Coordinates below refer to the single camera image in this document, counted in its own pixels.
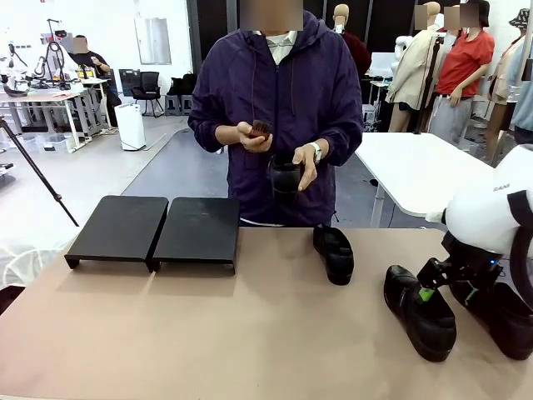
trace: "jacket zipper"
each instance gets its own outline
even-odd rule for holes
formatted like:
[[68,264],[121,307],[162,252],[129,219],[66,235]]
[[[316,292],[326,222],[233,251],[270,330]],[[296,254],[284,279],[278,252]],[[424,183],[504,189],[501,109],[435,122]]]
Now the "jacket zipper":
[[274,102],[274,137],[272,138],[272,146],[274,147],[274,149],[276,149],[276,142],[277,142],[277,136],[278,136],[278,131],[277,131],[277,124],[278,124],[278,114],[279,114],[279,104],[278,104],[278,82],[279,82],[279,76],[280,76],[280,66],[279,65],[276,65],[276,100]]

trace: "red shirt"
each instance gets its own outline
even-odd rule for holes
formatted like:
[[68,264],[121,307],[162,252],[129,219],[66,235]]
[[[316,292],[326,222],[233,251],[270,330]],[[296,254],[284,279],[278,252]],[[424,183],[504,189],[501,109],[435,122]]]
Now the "red shirt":
[[[494,38],[489,33],[482,30],[471,42],[466,41],[466,34],[463,33],[444,61],[436,92],[444,95],[451,94],[479,67],[490,63],[493,53]],[[478,79],[463,89],[462,97],[473,98],[479,86],[480,80]]]

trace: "shoe sole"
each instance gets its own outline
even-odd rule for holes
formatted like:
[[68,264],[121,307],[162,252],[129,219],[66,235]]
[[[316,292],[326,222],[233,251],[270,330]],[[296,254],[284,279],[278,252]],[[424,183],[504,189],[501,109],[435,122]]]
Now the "shoe sole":
[[349,275],[338,275],[336,273],[333,273],[330,270],[330,268],[327,266],[326,259],[322,256],[322,254],[318,251],[318,249],[316,248],[316,246],[314,244],[313,244],[313,247],[315,248],[316,252],[318,254],[320,254],[320,258],[322,259],[322,262],[326,266],[327,278],[329,279],[329,281],[331,283],[333,283],[334,285],[337,285],[337,286],[346,286],[348,283],[350,283],[352,274],[349,274]]
[[493,326],[485,322],[485,320],[482,317],[478,316],[475,312],[473,312],[470,308],[468,308],[468,306],[464,304],[456,296],[456,293],[453,290],[451,290],[451,287],[450,287],[450,292],[455,298],[455,300],[457,300],[457,302],[461,306],[463,306],[474,317],[479,319],[486,328],[489,328],[488,330],[489,330],[489,334],[491,335],[492,340],[494,340],[494,343],[496,344],[496,346],[500,349],[502,353],[504,353],[505,356],[516,361],[525,361],[530,357],[530,355],[533,353],[533,348],[524,349],[524,348],[516,348],[516,347],[509,346],[508,337],[502,337]]
[[383,297],[385,298],[385,303],[389,307],[389,310],[391,310],[392,315],[394,315],[401,323],[401,325],[406,329],[407,337],[409,340],[411,340],[411,344],[415,348],[416,352],[425,360],[430,361],[432,363],[442,363],[444,362],[448,356],[451,353],[450,350],[445,351],[436,351],[431,348],[428,348],[422,341],[417,337],[416,333],[413,331],[412,328],[408,327],[402,320],[399,318],[393,311],[389,300],[386,298],[385,291],[383,292]]

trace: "purple jacket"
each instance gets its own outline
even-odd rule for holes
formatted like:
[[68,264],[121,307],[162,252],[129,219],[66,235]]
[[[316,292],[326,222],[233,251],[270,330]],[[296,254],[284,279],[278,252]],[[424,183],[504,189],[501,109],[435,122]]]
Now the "purple jacket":
[[[291,53],[276,66],[267,40],[236,31],[209,52],[193,93],[189,126],[198,143],[214,153],[219,125],[254,119],[273,126],[269,153],[253,154],[241,144],[229,147],[229,197],[241,203],[241,217],[255,223],[313,226],[329,223],[335,212],[335,168],[361,144],[359,78],[342,36],[304,12]],[[273,153],[294,150],[325,138],[330,152],[316,167],[318,178],[291,206],[274,202],[267,175]]]

